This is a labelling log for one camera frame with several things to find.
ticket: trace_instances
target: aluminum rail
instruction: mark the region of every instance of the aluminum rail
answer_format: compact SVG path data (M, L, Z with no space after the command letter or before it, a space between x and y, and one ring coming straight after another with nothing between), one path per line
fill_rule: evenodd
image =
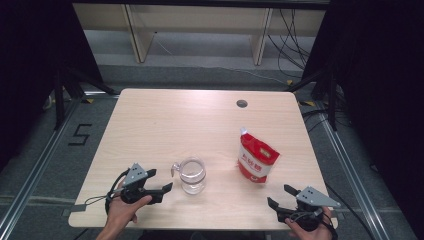
M317 107L320 110L324 110L322 102L317 102ZM370 230L374 235L375 239L388 240L390 236L384 227L383 221L381 220L380 214L377 212L371 198L369 197L364 185L362 184L358 173L355 170L352 162L350 161L349 155L347 154L342 141L336 131L333 131L332 127L326 120L324 114L320 114L320 118L323 121L324 128L331 141L331 144L336 151L337 157L342 165L345 175L352 187L352 190L356 196L365 218L370 226Z
M0 221L0 239L6 240L12 233L12 230L18 222L19 217L22 215L31 194L34 192L45 169L47 168L47 165L50 162L64 131L66 130L69 119L78 108L80 101L81 99L71 100L62 125L57 130L54 130L49 142L35 163L31 173L28 175L24 185L21 187L21 190L15 196L7 212L2 216Z

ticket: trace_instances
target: human hand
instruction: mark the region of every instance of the human hand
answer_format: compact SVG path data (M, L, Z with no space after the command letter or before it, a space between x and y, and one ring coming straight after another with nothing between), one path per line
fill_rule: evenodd
M116 239L130 221L133 221L134 223L137 222L137 215L135 215L135 213L151 200L152 196L148 195L142 197L135 203L127 204L122 201L120 193L116 193L109 204L106 225L102 232L100 232L99 236L97 236L97 239Z
M322 207L323 213L328 216L328 218L324 215L323 221L326 224L330 224L331 219L331 211L328 207ZM286 218L284 222L293 230L291 235L294 237L298 237L301 240L331 240L332 235L330 230L322 223L318 225L318 228L312 232L305 231L303 228L299 226L296 222L292 222L289 218Z

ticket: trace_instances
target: red and white bag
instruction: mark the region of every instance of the red and white bag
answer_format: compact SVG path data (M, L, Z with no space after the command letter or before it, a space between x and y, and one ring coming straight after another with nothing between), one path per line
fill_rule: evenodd
M240 131L239 169L250 181L264 183L280 153L247 133L245 128Z

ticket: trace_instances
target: gray floor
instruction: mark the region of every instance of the gray floor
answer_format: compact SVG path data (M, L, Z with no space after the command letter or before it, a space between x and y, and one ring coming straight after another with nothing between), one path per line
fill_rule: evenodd
M278 52L270 42L267 42L261 66L254 66L249 36L160 33L154 38L146 62L137 64L127 33L87 31L86 35L105 82L116 90L138 87L283 91L287 80L297 80L278 70ZM273 39L281 44L278 36L273 36ZM307 50L310 50L313 41L313 38L299 38L299 44ZM290 55L301 62L296 53L291 52ZM287 60L281 60L280 64L286 74L301 75L301 69ZM87 85L84 88L96 90ZM309 93L312 88L311 84L297 91L298 100L311 100ZM116 101L115 98L95 98L92 103L78 104L9 239L73 239L83 231L68 225L68 211L78 195ZM315 106L300 108L302 112L316 109ZM348 118L339 112L337 120L343 146L390 239L416 239L383 180L369 168L371 161ZM305 125L310 131L324 180L364 219L363 209L321 121L319 115L314 115ZM42 154L53 134L54 122L53 107L40 117L21 154L0 173L2 215ZM81 142L81 138L73 136L79 124L91 124L91 127L82 129L90 136L85 145L71 146L69 143ZM331 192L330 196L339 200ZM340 239L370 239L344 205L337 210L337 217ZM89 229L80 239L94 239L99 231ZM140 230L128 229L120 239L137 239L140 234ZM286 231L271 234L272 239L290 239Z

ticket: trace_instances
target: glass cup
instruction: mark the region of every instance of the glass cup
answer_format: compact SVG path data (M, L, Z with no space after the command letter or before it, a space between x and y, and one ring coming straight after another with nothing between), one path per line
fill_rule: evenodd
M198 194L205 188L206 170L202 160L197 157L189 157L181 163L174 163L171 175L174 171L180 173L181 186L188 194Z

